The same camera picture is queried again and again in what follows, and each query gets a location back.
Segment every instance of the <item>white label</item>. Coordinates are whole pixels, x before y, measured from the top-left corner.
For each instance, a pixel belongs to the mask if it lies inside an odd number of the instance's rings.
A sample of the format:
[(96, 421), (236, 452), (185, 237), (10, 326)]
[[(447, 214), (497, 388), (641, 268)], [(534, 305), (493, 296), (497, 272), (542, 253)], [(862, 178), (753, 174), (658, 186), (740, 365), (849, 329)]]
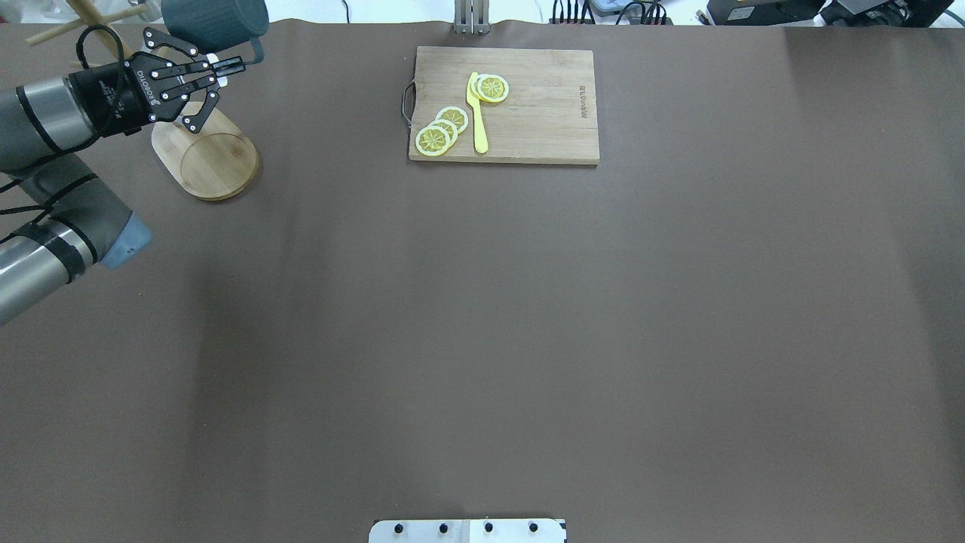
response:
[(728, 15), (727, 20), (746, 19), (747, 17), (751, 16), (753, 12), (754, 12), (754, 6), (748, 6), (746, 8), (737, 8), (736, 10), (732, 11), (730, 15)]

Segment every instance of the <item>gray table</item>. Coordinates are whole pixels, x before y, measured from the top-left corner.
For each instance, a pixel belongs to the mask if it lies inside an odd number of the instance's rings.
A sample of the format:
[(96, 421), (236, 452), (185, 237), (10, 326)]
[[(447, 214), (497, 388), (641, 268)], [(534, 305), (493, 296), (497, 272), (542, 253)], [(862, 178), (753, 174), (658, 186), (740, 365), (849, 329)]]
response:
[[(156, 240), (0, 330), (0, 539), (965, 538), (965, 33), (450, 32), (274, 24), (221, 204), (82, 154)], [(408, 161), (418, 44), (592, 48), (600, 165)]]

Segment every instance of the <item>white floor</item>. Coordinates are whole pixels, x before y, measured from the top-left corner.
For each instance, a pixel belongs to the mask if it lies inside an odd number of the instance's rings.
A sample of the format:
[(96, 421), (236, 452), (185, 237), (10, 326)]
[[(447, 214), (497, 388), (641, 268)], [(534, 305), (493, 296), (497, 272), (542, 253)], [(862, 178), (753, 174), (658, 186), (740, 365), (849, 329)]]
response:
[[(451, 21), (454, 18), (454, 0), (346, 0), (351, 22), (417, 22), (426, 20)], [(127, 7), (126, 0), (95, 0), (102, 13), (113, 13)], [(345, 22), (345, 6), (342, 0), (266, 0), (271, 20), (300, 18), (312, 22)], [(674, 24), (700, 24), (695, 13), (704, 10), (706, 0), (664, 0), (664, 6)], [(73, 18), (66, 0), (0, 0), (0, 7), (19, 9), (21, 22), (63, 22)], [(965, 16), (965, 2), (958, 1), (951, 9)], [(517, 19), (530, 22), (547, 22), (552, 16), (553, 0), (490, 0), (491, 22)], [(597, 17), (597, 22), (613, 23), (613, 15)], [(143, 22), (138, 18), (126, 22)], [(946, 15), (935, 21), (933, 27), (961, 28)]]

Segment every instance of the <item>wooden base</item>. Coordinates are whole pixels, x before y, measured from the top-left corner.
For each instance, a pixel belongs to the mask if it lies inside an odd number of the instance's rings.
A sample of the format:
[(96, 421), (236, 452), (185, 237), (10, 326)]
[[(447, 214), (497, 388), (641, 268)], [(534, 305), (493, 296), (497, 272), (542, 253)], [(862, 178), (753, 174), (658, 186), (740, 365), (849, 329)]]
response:
[[(201, 104), (191, 102), (185, 110), (192, 107)], [(151, 144), (181, 187), (202, 200), (238, 194), (255, 179), (261, 162), (251, 140), (217, 108), (197, 134), (181, 125), (155, 124)]]

